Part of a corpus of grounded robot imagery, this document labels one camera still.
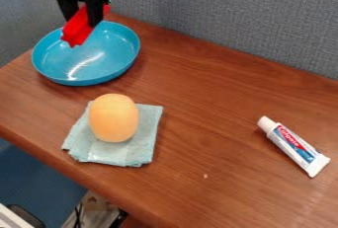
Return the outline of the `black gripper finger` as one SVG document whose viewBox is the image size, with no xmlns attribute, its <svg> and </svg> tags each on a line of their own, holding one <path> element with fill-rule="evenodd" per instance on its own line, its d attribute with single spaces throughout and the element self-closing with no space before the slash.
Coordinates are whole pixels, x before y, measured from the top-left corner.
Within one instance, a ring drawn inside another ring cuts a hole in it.
<svg viewBox="0 0 338 228">
<path fill-rule="evenodd" d="M 85 3 L 87 7 L 89 24 L 91 28 L 95 28 L 103 20 L 105 3 L 102 0 L 86 0 Z"/>
<path fill-rule="evenodd" d="M 57 1 L 65 19 L 69 21 L 79 10 L 78 1 L 77 0 L 57 0 Z"/>
</svg>

